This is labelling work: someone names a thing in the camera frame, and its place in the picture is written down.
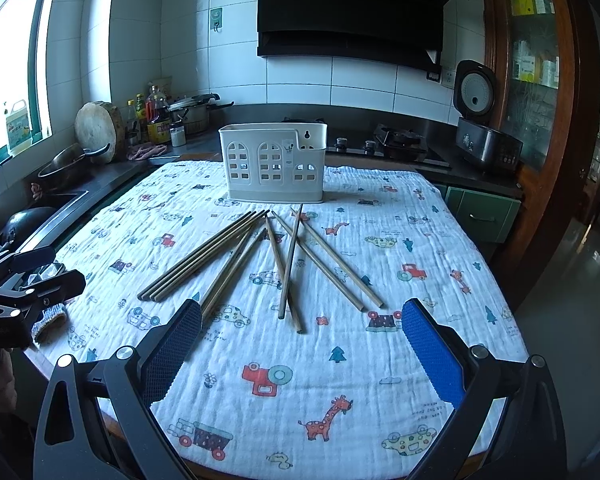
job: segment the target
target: stove knob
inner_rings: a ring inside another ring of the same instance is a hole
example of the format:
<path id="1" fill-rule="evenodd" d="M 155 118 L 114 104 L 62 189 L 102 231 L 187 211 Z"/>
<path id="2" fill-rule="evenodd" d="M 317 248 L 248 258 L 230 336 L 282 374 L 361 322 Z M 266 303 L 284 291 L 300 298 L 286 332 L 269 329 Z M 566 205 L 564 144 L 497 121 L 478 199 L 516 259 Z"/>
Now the stove knob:
<path id="1" fill-rule="evenodd" d="M 338 137 L 336 139 L 336 152 L 347 153 L 347 137 Z"/>
<path id="2" fill-rule="evenodd" d="M 374 140 L 367 140 L 365 142 L 365 155 L 376 154 L 376 142 Z"/>

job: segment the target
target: basket base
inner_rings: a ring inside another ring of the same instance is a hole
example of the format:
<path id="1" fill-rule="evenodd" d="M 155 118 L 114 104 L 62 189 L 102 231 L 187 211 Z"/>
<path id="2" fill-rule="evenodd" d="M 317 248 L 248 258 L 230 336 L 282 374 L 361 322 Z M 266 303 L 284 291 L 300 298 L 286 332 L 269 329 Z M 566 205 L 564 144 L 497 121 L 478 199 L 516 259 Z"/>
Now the basket base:
<path id="1" fill-rule="evenodd" d="M 321 204 L 323 201 L 322 190 L 320 194 L 316 192 L 294 192 L 289 193 L 275 191 L 259 191 L 258 199 L 253 199 L 254 192 L 230 189 L 228 191 L 229 200 L 239 200 L 240 202 L 251 202 L 256 204 Z"/>

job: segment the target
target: gas stove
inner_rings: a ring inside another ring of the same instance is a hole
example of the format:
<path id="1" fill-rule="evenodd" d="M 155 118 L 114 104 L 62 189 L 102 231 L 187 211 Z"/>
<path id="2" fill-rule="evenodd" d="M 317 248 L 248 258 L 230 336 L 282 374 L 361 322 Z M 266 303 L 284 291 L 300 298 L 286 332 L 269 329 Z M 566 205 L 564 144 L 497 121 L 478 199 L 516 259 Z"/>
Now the gas stove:
<path id="1" fill-rule="evenodd" d="M 307 121 L 285 117 L 285 123 L 323 123 L 323 119 Z M 368 134 L 359 131 L 327 130 L 327 152 L 342 155 L 372 156 L 408 162 L 417 166 L 449 169 L 451 166 L 427 145 L 425 136 L 413 130 L 401 130 L 384 124 Z"/>

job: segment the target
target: silver screw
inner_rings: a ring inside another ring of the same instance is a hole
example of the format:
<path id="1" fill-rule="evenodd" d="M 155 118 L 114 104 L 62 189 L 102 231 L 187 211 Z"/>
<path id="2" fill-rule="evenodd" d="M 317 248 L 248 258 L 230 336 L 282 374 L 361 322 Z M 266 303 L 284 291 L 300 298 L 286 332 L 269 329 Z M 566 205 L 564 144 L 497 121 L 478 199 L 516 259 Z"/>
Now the silver screw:
<path id="1" fill-rule="evenodd" d="M 134 349 L 131 348 L 131 346 L 123 346 L 122 348 L 119 348 L 118 351 L 116 352 L 116 357 L 118 359 L 129 359 L 134 353 Z"/>
<path id="2" fill-rule="evenodd" d="M 531 364 L 536 368 L 544 368 L 546 361 L 541 355 L 534 355 L 531 357 Z"/>
<path id="3" fill-rule="evenodd" d="M 66 366 L 71 364 L 71 361 L 73 359 L 74 358 L 71 356 L 71 354 L 64 354 L 58 359 L 58 366 L 61 368 L 65 368 Z"/>
<path id="4" fill-rule="evenodd" d="M 471 354 L 476 359 L 485 359 L 489 355 L 489 351 L 482 345 L 476 345 L 471 347 Z"/>

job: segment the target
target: red tractor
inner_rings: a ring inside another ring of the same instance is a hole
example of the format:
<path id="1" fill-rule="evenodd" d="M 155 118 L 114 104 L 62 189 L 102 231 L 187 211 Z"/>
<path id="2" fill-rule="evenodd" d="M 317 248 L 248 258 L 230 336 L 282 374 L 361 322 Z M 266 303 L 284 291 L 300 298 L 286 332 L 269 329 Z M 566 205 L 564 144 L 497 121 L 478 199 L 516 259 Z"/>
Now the red tractor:
<path id="1" fill-rule="evenodd" d="M 173 235 L 165 233 L 161 238 L 154 238 L 154 245 L 164 245 L 165 247 L 173 247 L 176 242 L 173 241 Z"/>
<path id="2" fill-rule="evenodd" d="M 420 270 L 416 264 L 402 264 L 402 270 L 398 271 L 398 279 L 404 282 L 409 282 L 412 278 L 424 280 L 426 277 L 427 273 Z"/>

